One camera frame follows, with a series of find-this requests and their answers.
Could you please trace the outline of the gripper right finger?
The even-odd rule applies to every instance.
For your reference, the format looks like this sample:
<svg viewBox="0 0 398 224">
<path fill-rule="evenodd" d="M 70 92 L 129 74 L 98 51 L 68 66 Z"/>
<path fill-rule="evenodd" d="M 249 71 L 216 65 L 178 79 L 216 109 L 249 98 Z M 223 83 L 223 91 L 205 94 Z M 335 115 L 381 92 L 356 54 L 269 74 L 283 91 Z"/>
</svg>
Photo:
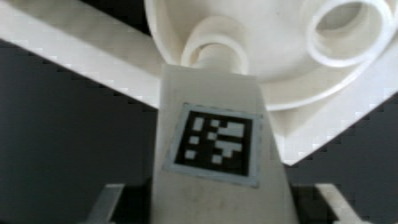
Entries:
<svg viewBox="0 0 398 224">
<path fill-rule="evenodd" d="M 338 218 L 333 224 L 372 224 L 361 219 L 336 185 L 321 183 L 315 187 Z"/>
</svg>

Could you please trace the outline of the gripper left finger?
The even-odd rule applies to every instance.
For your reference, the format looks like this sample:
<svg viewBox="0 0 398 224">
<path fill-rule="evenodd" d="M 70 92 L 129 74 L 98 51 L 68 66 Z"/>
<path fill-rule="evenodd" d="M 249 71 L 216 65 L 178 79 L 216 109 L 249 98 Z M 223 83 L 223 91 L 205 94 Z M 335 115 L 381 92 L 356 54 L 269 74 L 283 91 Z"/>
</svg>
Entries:
<svg viewBox="0 0 398 224">
<path fill-rule="evenodd" d="M 113 215 L 123 195 L 123 184 L 107 184 L 98 196 L 98 200 L 88 215 L 86 224 L 116 224 Z"/>
</svg>

